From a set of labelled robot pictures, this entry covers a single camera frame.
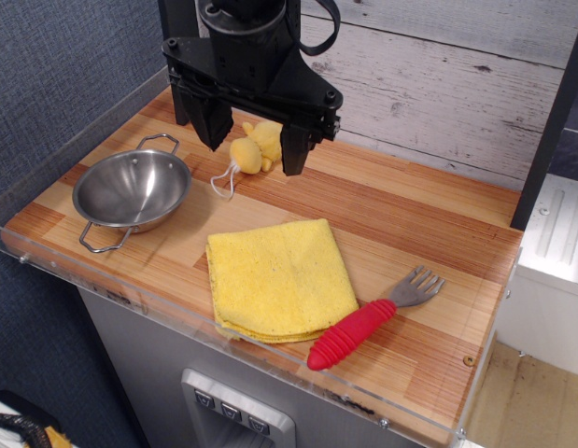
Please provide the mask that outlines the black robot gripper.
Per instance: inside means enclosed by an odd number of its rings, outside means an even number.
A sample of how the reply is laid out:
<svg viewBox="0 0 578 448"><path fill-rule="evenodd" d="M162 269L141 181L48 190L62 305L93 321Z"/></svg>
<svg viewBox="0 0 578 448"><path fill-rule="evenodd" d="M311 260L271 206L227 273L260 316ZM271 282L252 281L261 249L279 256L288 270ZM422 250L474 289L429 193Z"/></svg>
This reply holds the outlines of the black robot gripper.
<svg viewBox="0 0 578 448"><path fill-rule="evenodd" d="M333 30L307 45L298 1L163 1L162 52L177 124L191 124L216 151L235 108L281 123L283 172L300 175L313 141L337 134L343 103L342 93L303 59L330 49L340 30L338 6L320 6Z"/></svg>

